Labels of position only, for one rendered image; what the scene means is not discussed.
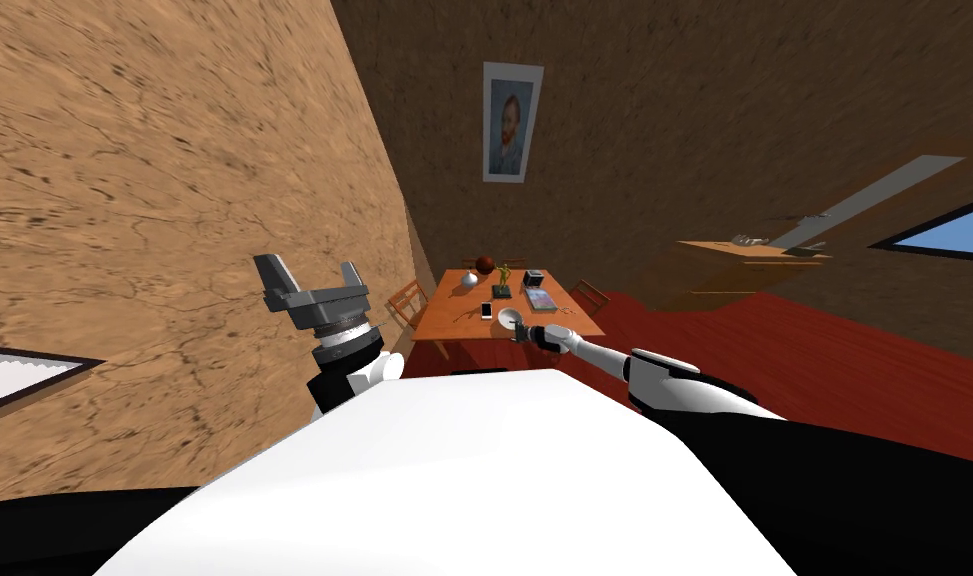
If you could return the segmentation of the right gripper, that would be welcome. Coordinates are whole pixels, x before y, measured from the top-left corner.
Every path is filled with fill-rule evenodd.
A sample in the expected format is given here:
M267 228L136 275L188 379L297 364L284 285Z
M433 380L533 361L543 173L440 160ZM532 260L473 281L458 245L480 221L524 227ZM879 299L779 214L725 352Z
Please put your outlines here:
M517 343L531 343L542 351L553 351L553 342L546 340L545 328L542 326L528 326L522 322L514 325L514 337Z

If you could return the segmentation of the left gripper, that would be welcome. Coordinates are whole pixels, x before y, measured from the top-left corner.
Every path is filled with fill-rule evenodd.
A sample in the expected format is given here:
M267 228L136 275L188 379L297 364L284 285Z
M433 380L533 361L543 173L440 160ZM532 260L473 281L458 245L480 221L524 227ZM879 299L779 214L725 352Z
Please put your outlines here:
M285 311L298 330L339 324L370 310L369 289L351 261L340 264L344 286L301 291L278 254L253 257L270 312Z

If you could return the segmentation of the wooden dining table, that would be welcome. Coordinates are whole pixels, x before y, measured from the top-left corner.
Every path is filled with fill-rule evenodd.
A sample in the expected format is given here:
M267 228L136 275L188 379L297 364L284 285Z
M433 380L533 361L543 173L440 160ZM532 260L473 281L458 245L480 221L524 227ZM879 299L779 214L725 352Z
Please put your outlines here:
M495 299L492 287L499 283L500 274L479 275L474 286L464 285L466 271L448 269L429 300L413 339L415 341L449 342L464 340L506 340L515 331L504 327L499 319L503 308L513 308L528 326L558 324L581 336L602 336L597 325L548 271L542 269L541 289L549 294L555 310L535 310L525 294L522 280L525 271L515 269L508 279L511 297Z

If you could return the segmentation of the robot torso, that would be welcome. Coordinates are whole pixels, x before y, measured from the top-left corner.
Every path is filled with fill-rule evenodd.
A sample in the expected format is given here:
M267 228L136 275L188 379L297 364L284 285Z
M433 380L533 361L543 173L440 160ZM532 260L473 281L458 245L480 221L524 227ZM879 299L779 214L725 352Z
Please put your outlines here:
M556 370L385 381L95 576L795 576L657 424Z

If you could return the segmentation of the wooden dresser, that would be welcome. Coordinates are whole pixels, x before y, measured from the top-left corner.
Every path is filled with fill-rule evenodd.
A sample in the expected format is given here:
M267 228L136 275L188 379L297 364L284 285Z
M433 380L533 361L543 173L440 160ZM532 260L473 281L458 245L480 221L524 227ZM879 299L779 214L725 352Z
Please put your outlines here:
M680 241L666 252L652 306L659 311L712 311L826 264L819 250Z

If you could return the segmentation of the framed portrait picture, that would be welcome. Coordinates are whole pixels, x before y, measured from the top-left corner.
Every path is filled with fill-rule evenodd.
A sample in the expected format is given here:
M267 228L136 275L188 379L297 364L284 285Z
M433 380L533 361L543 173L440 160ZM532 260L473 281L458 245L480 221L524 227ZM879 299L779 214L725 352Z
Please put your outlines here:
M482 174L487 183L525 181L544 69L486 61L482 91Z

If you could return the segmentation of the dark framed window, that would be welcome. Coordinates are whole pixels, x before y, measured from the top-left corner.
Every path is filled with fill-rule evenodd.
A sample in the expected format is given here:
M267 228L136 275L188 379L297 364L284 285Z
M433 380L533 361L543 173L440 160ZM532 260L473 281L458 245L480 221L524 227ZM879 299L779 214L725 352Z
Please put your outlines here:
M876 242L870 248L973 261L973 202Z
M0 418L91 375L101 359L0 347Z

